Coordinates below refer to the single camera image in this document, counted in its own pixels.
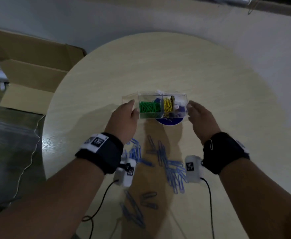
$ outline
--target right hand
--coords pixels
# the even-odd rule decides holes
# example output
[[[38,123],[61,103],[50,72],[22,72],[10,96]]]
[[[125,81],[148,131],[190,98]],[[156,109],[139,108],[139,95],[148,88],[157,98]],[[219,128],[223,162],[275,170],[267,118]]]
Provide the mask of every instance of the right hand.
[[[212,113],[201,104],[189,101],[187,110],[188,120],[193,124],[193,130],[203,146],[214,134],[221,131]]]

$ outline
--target left hand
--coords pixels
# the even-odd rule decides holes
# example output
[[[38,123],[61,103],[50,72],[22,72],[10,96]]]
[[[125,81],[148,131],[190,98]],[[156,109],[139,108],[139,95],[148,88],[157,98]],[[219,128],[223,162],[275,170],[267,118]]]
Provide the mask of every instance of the left hand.
[[[119,106],[111,115],[104,132],[116,136],[123,144],[129,142],[137,130],[139,111],[132,110],[134,100]]]

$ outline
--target round wooden table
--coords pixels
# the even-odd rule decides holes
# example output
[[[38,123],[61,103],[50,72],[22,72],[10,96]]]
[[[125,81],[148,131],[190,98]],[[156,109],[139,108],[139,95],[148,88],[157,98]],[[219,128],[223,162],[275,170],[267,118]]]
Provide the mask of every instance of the round wooden table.
[[[267,84],[230,50],[209,41],[177,33],[141,33],[105,44],[82,59],[59,85],[44,123],[43,162],[46,177],[69,163],[91,134],[102,132],[122,98],[137,91],[179,91],[207,107],[221,129],[240,140],[268,176],[291,193],[291,127]],[[145,222],[127,221],[120,202],[132,207],[124,189],[113,185],[94,218],[93,238],[212,238],[209,192],[204,183],[186,184],[175,194],[150,148],[147,135],[166,147],[170,160],[203,157],[202,145],[185,118],[175,126],[139,120],[134,136],[142,156],[155,167],[138,164],[129,192]],[[219,177],[205,170],[212,192],[216,238],[247,238]],[[107,175],[87,214],[100,205],[113,175]],[[158,210],[140,205],[151,198]],[[90,223],[77,234],[88,238]]]

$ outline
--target wire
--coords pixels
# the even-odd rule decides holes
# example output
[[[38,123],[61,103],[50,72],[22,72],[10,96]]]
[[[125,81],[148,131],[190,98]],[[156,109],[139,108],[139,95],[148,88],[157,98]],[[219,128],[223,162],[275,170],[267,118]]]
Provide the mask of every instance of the wire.
[[[86,221],[91,221],[91,232],[90,232],[90,236],[89,236],[89,239],[91,239],[91,236],[92,236],[92,231],[94,230],[94,221],[92,220],[92,218],[95,217],[95,215],[98,213],[98,211],[100,210],[103,202],[104,202],[104,199],[105,199],[105,196],[106,196],[106,193],[108,192],[108,189],[110,188],[110,186],[116,182],[118,182],[119,179],[116,179],[114,181],[112,181],[112,183],[108,186],[108,188],[106,189],[105,193],[104,193],[104,196],[103,196],[103,199],[101,200],[101,203],[100,203],[100,206],[98,208],[98,210],[96,211],[96,213],[94,213],[93,216],[89,216],[89,215],[85,215],[83,218],[82,218],[82,222],[86,222]]]
[[[210,193],[210,208],[211,208],[211,228],[212,228],[212,236],[213,236],[213,239],[214,239],[214,227],[213,227],[213,214],[212,214],[212,195],[211,195],[211,189],[210,189],[210,186],[209,184],[207,183],[207,181],[200,177],[201,180],[205,181],[208,189],[209,189],[209,193]]]
[[[30,162],[30,164],[29,164],[28,166],[26,166],[26,167],[23,169],[21,175],[20,175],[19,178],[18,178],[18,181],[17,181],[17,188],[16,188],[16,193],[15,193],[15,195],[13,196],[12,200],[14,200],[15,197],[17,196],[17,193],[18,193],[18,190],[19,190],[19,185],[20,185],[20,183],[21,183],[21,178],[22,178],[22,176],[23,176],[25,170],[28,169],[28,168],[33,164],[33,155],[34,155],[34,153],[36,152],[37,145],[38,145],[39,142],[40,142],[40,136],[38,136],[38,135],[36,134],[36,130],[37,130],[37,128],[38,128],[38,123],[40,122],[41,119],[44,118],[44,116],[42,116],[42,117],[37,121],[36,128],[35,128],[35,130],[34,130],[34,133],[35,133],[35,135],[38,137],[38,141],[37,141],[37,143],[36,143],[36,145],[35,145],[35,149],[34,149],[34,151],[33,151],[32,154],[31,154],[31,162]]]

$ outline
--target yellow paper clip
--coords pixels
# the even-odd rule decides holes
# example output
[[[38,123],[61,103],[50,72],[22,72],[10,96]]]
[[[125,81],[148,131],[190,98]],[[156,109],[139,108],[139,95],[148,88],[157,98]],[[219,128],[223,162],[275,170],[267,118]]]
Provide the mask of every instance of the yellow paper clip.
[[[164,98],[164,112],[172,111],[172,103],[169,98]]]

